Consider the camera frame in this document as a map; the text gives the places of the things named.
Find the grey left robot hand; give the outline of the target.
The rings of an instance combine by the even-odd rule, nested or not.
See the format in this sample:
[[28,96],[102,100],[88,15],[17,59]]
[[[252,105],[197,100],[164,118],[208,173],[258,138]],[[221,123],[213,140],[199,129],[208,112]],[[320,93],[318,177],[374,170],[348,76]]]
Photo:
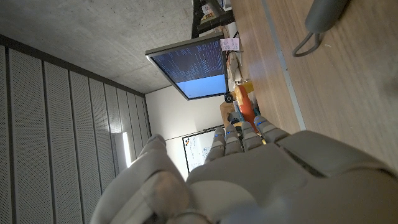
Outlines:
[[153,135],[101,196],[93,223],[396,223],[397,172],[311,131],[262,116],[217,128],[183,178]]

